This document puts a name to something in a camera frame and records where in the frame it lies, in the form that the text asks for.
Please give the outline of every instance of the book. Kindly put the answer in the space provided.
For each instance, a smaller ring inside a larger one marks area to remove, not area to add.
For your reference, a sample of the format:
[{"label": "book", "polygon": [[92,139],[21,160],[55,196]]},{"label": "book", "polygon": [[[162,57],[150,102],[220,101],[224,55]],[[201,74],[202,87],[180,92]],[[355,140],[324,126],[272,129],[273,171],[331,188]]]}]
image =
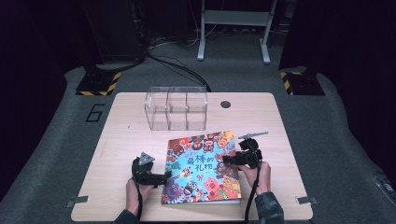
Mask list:
[{"label": "book", "polygon": [[233,131],[168,141],[162,204],[224,202],[241,198],[238,169],[222,156],[235,155]]}]

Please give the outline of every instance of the metal stand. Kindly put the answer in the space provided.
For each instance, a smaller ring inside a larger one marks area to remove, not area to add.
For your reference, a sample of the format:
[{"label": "metal stand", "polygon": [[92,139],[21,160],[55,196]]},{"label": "metal stand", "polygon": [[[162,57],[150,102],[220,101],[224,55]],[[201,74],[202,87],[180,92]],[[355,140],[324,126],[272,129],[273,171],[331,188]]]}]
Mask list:
[{"label": "metal stand", "polygon": [[268,35],[274,17],[277,0],[273,0],[269,12],[248,12],[248,11],[223,11],[205,10],[205,0],[202,0],[201,10],[201,41],[198,49],[198,61],[204,60],[205,55],[205,24],[234,24],[234,25],[254,25],[265,26],[263,38],[260,39],[262,48],[262,60],[269,64],[270,56],[267,48]]}]

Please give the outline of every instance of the transparent plastic container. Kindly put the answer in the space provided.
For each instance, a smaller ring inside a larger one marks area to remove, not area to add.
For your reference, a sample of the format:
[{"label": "transparent plastic container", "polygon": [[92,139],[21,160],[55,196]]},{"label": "transparent plastic container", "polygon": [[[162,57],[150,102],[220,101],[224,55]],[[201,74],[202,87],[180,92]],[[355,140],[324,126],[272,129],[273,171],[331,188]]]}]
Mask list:
[{"label": "transparent plastic container", "polygon": [[146,95],[148,126],[154,131],[206,129],[205,87],[151,87]]}]

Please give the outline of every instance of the book cover illustration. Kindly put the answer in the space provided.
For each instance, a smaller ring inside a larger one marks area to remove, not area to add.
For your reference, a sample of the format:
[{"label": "book cover illustration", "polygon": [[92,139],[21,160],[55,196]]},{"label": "book cover illustration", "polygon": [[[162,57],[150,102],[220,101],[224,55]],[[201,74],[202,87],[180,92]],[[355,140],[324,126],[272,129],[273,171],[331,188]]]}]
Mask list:
[{"label": "book cover illustration", "polygon": [[241,198],[238,170],[222,156],[235,155],[233,131],[169,140],[162,204],[200,203]]}]

